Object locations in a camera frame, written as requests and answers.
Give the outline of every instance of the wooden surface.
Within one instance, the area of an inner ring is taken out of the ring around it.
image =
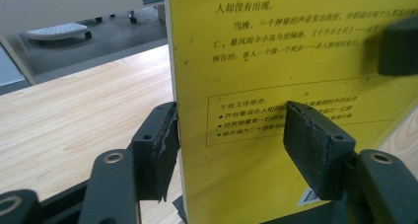
[[[104,151],[126,148],[157,105],[173,100],[162,46],[0,97],[0,193],[34,189],[41,200],[86,180]],[[418,111],[383,146],[418,177]],[[167,203],[141,203],[143,223],[182,223],[176,166]]]

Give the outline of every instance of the yellow paper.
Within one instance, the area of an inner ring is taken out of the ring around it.
[[[308,185],[284,150],[284,105],[313,106],[378,148],[417,105],[418,77],[378,74],[388,23],[418,0],[169,0],[190,223],[259,223]]]

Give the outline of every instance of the gray floor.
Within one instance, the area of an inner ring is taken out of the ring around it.
[[[130,23],[128,12],[118,13],[114,18],[103,16],[100,23],[79,22],[89,28],[91,39],[79,35],[39,45],[21,34],[36,80],[43,83],[167,43],[166,23],[159,19],[157,8],[135,11],[135,17],[136,25]],[[26,80],[9,84],[0,87],[0,95],[29,86]]]

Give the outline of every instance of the printed page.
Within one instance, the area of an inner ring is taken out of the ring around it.
[[[190,223],[259,223],[324,204],[283,146],[285,103],[378,148],[418,77],[378,74],[383,29],[418,0],[169,0]]]

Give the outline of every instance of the wooden table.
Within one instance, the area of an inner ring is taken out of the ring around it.
[[[41,200],[86,180],[104,151],[126,148],[157,105],[173,100],[167,46],[0,97],[0,193]],[[418,111],[382,147],[418,177]],[[167,203],[141,202],[143,223],[182,223],[176,166]]]

